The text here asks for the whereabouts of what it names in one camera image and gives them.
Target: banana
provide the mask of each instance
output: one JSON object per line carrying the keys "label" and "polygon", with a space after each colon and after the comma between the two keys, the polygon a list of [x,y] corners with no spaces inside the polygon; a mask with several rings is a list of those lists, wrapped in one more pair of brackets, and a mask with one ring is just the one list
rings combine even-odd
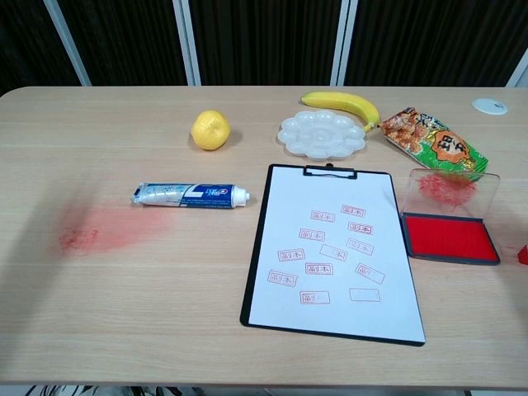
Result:
{"label": "banana", "polygon": [[366,125],[366,132],[380,121],[378,109],[364,97],[345,92],[310,92],[301,97],[301,101],[311,107],[343,110],[359,116]]}

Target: toothpaste cap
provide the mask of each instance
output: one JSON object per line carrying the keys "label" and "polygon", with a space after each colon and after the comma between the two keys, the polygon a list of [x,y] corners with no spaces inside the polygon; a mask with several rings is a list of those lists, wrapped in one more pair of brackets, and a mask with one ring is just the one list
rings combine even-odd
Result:
{"label": "toothpaste cap", "polygon": [[245,189],[234,186],[232,207],[234,208],[235,206],[245,206],[246,201],[249,200],[249,197],[250,195]]}

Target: toothpaste tube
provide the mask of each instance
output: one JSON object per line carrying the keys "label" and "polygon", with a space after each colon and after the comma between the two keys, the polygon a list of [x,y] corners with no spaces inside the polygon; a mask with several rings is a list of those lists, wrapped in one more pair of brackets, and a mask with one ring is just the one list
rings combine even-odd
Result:
{"label": "toothpaste tube", "polygon": [[231,209],[245,206],[249,193],[233,184],[141,183],[132,197],[136,205]]}

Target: blue label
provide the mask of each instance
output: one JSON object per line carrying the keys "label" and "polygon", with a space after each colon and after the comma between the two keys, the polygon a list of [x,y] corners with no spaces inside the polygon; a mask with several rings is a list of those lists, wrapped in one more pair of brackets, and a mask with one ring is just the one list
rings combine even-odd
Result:
{"label": "blue label", "polygon": [[200,184],[189,189],[180,200],[180,206],[191,208],[232,208],[232,184]]}

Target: black curtain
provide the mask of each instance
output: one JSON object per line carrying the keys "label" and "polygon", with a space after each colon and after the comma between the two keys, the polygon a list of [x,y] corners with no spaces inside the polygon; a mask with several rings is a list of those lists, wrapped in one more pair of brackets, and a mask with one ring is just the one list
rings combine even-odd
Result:
{"label": "black curtain", "polygon": [[30,85],[79,85],[42,0],[0,1],[0,95]]}
{"label": "black curtain", "polygon": [[527,46],[526,0],[360,0],[345,85],[503,87]]}
{"label": "black curtain", "polygon": [[341,0],[190,0],[204,85],[328,85]]}
{"label": "black curtain", "polygon": [[59,0],[92,85],[186,85],[172,0]]}

